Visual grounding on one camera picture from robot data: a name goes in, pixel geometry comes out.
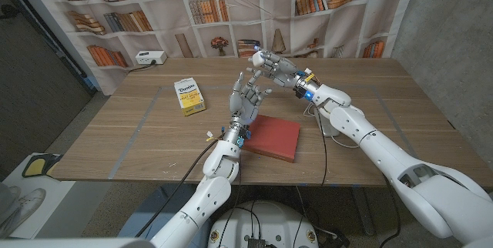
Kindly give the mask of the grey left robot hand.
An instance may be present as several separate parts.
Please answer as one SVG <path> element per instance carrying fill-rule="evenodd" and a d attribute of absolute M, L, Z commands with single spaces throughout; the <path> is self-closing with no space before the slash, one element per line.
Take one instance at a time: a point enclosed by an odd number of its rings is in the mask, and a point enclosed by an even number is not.
<path fill-rule="evenodd" d="M 233 92 L 229 97 L 229 108 L 234 121 L 243 125 L 250 125 L 259 112 L 259 107 L 264 98 L 272 92 L 272 89 L 260 91 L 258 85 L 255 85 L 256 80 L 263 75 L 263 71 L 254 70 L 254 75 L 242 85 L 244 78 L 243 72 L 240 73 L 238 80 L 233 85 Z"/>

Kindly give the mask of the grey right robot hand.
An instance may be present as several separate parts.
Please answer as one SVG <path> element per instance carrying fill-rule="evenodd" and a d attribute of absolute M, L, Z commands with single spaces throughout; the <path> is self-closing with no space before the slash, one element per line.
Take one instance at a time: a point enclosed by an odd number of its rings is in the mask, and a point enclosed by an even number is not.
<path fill-rule="evenodd" d="M 303 82 L 300 70 L 289 60 L 267 50 L 259 50 L 248 58 L 253 68 L 246 70 L 254 74 L 254 70 L 263 71 L 263 76 L 273 80 L 277 85 L 289 89 L 307 90 L 307 83 Z"/>

